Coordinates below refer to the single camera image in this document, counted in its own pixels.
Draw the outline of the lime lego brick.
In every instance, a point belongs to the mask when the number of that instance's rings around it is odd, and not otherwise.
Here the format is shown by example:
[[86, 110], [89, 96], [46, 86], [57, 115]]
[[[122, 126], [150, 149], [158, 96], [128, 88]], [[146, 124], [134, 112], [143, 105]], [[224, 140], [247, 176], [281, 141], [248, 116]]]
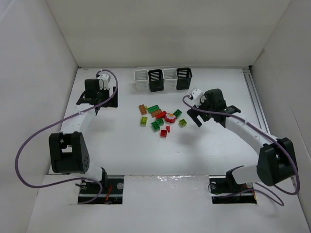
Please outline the lime lego brick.
[[187, 125], [186, 120], [185, 120], [185, 119], [179, 120], [179, 125], [180, 125], [181, 127], [185, 127], [185, 126]]
[[140, 119], [140, 126], [146, 126], [148, 122], [148, 118], [146, 116], [142, 116]]

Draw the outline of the dark green lego plate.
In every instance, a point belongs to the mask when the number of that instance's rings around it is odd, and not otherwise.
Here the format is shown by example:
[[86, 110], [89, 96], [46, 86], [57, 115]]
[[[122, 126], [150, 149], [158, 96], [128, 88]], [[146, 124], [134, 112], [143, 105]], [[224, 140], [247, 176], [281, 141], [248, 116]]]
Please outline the dark green lego plate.
[[151, 107], [148, 107], [148, 112], [152, 113], [153, 111], [159, 110], [159, 106], [158, 105], [154, 105]]

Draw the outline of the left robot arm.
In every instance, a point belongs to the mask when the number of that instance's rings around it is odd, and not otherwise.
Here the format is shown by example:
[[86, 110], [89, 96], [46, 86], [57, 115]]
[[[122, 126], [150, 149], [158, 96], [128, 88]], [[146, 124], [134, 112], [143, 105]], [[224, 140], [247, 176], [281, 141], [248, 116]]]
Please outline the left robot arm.
[[85, 80], [85, 90], [76, 102], [76, 113], [59, 133], [49, 137], [51, 167], [54, 173], [76, 174], [94, 179], [105, 185], [104, 168], [91, 163], [83, 133], [102, 107], [118, 107], [118, 91], [113, 87], [110, 96], [110, 75], [98, 75]]

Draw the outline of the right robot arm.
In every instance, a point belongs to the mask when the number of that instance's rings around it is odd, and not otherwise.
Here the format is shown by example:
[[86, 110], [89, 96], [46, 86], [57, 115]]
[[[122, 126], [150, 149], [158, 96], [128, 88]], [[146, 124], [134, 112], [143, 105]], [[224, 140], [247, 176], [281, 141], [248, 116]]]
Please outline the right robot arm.
[[226, 104], [220, 89], [202, 92], [194, 88], [187, 97], [194, 102], [187, 113], [198, 127], [213, 119], [239, 136], [258, 155], [255, 165], [241, 165], [229, 171], [235, 183], [261, 182], [273, 186], [298, 174], [292, 141], [277, 138], [254, 126], [242, 116], [239, 108]]

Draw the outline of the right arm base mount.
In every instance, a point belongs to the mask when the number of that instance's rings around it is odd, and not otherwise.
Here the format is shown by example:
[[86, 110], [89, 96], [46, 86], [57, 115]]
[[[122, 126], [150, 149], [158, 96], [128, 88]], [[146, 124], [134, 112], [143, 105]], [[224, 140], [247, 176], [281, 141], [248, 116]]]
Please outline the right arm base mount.
[[213, 204], [257, 204], [253, 184], [236, 184], [225, 176], [209, 176], [208, 190]]

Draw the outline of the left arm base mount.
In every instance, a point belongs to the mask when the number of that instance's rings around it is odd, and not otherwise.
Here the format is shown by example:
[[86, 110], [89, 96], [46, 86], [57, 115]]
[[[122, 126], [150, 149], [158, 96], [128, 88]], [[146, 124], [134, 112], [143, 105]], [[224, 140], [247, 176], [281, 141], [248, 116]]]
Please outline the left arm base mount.
[[87, 204], [119, 205], [123, 201], [124, 176], [109, 175], [107, 182], [102, 187], [97, 183], [84, 181], [75, 184], [79, 187], [78, 203], [87, 202]]

